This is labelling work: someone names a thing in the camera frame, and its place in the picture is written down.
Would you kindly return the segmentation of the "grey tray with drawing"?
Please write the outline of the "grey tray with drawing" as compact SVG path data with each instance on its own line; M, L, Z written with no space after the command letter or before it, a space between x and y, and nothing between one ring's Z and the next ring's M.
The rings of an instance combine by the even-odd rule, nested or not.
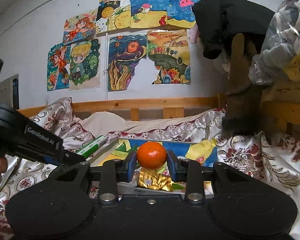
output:
M131 152L136 152L136 167L130 182L119 182L119 194L184 194L186 183L170 175L169 166L174 162L168 159L173 152L179 160L195 160L201 167L213 167L217 161L214 142L170 142L146 139L115 139L104 145L89 157L93 167L102 166L108 160L124 160Z

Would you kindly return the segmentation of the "green white stick pack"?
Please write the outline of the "green white stick pack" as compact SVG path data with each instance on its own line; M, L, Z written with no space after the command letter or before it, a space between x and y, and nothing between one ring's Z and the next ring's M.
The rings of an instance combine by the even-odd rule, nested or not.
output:
M101 135L91 141L89 144L78 150L76 154L83 156L86 160L97 152L106 142L108 138L105 135Z

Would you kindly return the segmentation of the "gold foil snack bag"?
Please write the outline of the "gold foil snack bag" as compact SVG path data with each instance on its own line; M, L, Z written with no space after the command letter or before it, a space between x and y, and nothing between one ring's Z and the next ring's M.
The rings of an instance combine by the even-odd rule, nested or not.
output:
M172 180L169 176L159 174L154 170L147 170L144 168L140 170L138 186L156 191L173 191Z

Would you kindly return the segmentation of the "orange tangerine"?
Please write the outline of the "orange tangerine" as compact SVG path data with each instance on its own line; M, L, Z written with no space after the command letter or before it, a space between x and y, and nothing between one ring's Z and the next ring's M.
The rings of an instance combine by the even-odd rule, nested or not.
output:
M138 148L136 158L143 168L156 170L166 163L167 153L161 143L149 141Z

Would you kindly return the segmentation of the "beige pillow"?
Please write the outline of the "beige pillow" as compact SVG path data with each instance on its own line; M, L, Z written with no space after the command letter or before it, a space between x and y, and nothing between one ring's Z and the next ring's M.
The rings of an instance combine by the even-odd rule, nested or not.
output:
M204 113L184 118L174 119L159 119L150 121L126 121L124 118L110 112L96 112L83 120L76 120L82 127L90 132L94 137L99 135L106 135L109 132L128 132L128 133L142 133L149 132L153 129L165 129L168 126L178 125L182 122L194 121Z

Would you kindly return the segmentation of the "floral satin bedspread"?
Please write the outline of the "floral satin bedspread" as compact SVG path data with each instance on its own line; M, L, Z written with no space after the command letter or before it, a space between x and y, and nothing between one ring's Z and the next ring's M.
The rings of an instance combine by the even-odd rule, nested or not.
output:
M70 98L61 98L47 106L31 119L61 137L67 150L76 151L90 143L94 137L76 120ZM212 109L194 121L182 122L165 129L149 132L109 132L109 141L118 138L199 143L213 141L217 159L241 172L259 179L290 195L298 207L298 217L291 236L300 239L300 141L280 133L267 138L264 133L253 136L233 135L222 130L225 111Z

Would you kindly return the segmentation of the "wooden side shelf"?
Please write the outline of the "wooden side shelf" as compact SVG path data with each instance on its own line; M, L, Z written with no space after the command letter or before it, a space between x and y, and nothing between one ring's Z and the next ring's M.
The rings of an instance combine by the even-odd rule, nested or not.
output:
M266 88L260 110L268 139L285 133L300 141L300 82L280 81Z

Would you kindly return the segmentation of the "starry night drawing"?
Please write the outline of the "starry night drawing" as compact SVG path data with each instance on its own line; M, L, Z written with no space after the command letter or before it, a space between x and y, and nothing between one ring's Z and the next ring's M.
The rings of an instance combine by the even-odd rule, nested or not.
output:
M126 90L136 66L147 54L147 35L130 34L109 38L108 91Z

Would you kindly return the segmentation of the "landscape hill drawing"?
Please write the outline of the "landscape hill drawing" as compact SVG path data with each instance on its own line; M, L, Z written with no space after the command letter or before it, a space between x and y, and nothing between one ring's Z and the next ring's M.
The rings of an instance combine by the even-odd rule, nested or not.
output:
M154 85L190 83L190 50L186 30L148 31L147 55L158 70Z

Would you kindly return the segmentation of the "flying girl drawing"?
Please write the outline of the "flying girl drawing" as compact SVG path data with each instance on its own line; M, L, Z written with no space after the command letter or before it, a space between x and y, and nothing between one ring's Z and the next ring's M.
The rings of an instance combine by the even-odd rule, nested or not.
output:
M65 21L63 43L71 44L87 38L96 29L97 10L76 15Z

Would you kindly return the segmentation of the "clear plastic bag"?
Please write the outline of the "clear plastic bag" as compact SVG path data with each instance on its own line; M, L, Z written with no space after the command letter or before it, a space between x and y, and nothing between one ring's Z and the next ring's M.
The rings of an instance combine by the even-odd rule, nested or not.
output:
M300 0L284 0L278 7L261 52L252 59L249 78L257 85L300 82Z

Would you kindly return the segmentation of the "pineapple drawing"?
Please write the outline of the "pineapple drawing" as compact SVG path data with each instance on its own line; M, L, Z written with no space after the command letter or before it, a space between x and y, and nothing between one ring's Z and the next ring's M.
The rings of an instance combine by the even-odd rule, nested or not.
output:
M130 26L130 0L99 0L96 33L105 33Z

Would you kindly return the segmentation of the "black hanging garment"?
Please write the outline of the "black hanging garment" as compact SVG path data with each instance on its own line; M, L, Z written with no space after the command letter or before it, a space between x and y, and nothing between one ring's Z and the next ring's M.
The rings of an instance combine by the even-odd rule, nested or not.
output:
M274 12L248 0L200 0L192 6L203 56L214 60L222 51L231 55L231 45L237 33L245 43L253 43L261 52L262 44Z

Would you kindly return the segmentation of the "grey wall panel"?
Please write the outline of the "grey wall panel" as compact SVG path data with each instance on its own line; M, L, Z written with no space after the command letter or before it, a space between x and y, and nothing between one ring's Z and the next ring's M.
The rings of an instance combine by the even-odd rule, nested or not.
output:
M0 82L0 103L19 109L19 75Z

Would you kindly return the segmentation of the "wooden bed frame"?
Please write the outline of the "wooden bed frame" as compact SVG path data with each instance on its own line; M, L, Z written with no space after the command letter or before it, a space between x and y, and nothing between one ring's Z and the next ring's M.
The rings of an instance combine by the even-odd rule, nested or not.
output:
M107 101L76 102L72 104L75 113L110 112L129 110L132 121L140 120L141 109L161 109L163 118L183 118L185 109L217 108L226 106L226 96L218 94L216 97L190 97L190 98L157 98L157 99L121 99Z

